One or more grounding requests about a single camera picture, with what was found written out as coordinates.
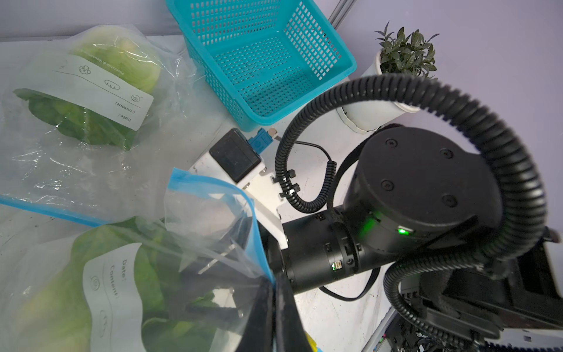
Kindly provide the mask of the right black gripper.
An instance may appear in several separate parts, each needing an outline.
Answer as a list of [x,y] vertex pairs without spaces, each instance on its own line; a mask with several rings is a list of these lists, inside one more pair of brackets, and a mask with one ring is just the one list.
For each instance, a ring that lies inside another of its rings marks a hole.
[[[337,206],[259,229],[270,268],[286,275],[295,294],[317,288],[330,294],[329,284],[369,272],[366,294],[381,267],[396,259],[396,222],[380,211]],[[167,301],[170,317],[224,309],[227,295],[246,284],[245,274],[203,254],[193,256],[179,279]]]

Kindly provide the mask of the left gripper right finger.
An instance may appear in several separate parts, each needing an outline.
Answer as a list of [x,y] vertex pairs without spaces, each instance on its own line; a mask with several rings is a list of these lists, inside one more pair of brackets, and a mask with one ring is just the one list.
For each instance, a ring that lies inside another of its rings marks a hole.
[[277,352],[312,352],[287,275],[276,274],[274,337]]

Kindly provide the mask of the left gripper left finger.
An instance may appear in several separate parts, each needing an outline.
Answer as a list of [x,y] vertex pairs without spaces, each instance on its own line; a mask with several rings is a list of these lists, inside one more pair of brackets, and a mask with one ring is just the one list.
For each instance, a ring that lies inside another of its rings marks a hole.
[[268,278],[258,291],[236,352],[271,352],[274,337],[274,286]]

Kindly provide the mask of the clear zip-top bag blue seal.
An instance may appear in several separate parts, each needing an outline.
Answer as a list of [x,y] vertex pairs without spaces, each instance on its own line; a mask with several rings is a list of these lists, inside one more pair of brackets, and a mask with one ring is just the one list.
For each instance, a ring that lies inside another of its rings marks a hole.
[[41,234],[1,251],[3,351],[236,351],[273,275],[257,202],[174,170],[164,217]]

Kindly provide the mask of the chinese cabbage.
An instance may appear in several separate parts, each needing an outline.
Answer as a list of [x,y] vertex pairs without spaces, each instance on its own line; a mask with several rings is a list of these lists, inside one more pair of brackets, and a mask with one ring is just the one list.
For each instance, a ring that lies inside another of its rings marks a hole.
[[66,265],[17,310],[17,351],[146,351],[138,282],[180,270],[182,251],[141,217],[75,238]]
[[138,282],[146,351],[212,351],[239,338],[247,306],[227,303],[254,278],[224,263],[192,263]]

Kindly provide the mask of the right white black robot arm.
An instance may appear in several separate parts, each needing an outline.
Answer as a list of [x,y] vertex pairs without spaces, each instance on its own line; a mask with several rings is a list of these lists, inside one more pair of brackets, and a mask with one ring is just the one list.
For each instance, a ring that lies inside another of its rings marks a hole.
[[[456,127],[477,148],[392,124],[378,129],[341,164],[329,162],[319,195],[299,196],[288,165],[300,135],[346,104],[409,103]],[[249,309],[241,351],[307,351],[294,296],[369,271],[383,278],[391,309],[366,351],[561,351],[562,295],[545,248],[539,172],[519,138],[479,101],[432,79],[383,74],[340,84],[307,104],[284,132],[268,194],[302,213],[282,226],[282,249],[264,221],[259,258],[276,283],[246,279],[216,263],[182,275],[172,318],[232,329],[233,308],[194,299],[227,281]]]

